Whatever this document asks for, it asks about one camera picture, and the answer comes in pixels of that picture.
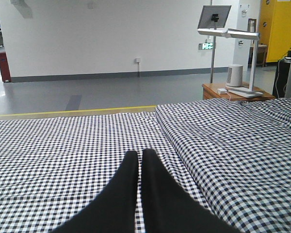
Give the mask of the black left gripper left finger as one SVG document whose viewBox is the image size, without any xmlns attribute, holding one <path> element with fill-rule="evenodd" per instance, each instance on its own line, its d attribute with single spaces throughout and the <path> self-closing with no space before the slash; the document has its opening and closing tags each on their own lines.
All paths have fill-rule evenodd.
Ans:
<svg viewBox="0 0 291 233">
<path fill-rule="evenodd" d="M 127 151 L 103 190 L 54 233 L 133 233 L 138 187 L 138 155 Z"/>
</svg>

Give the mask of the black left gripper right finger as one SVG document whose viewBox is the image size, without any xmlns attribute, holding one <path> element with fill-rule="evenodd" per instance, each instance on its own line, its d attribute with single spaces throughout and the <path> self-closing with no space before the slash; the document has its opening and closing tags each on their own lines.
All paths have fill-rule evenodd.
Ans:
<svg viewBox="0 0 291 233">
<path fill-rule="evenodd" d="M 155 150 L 142 156 L 141 200 L 148 233 L 237 233 L 194 201 L 168 173 Z"/>
</svg>

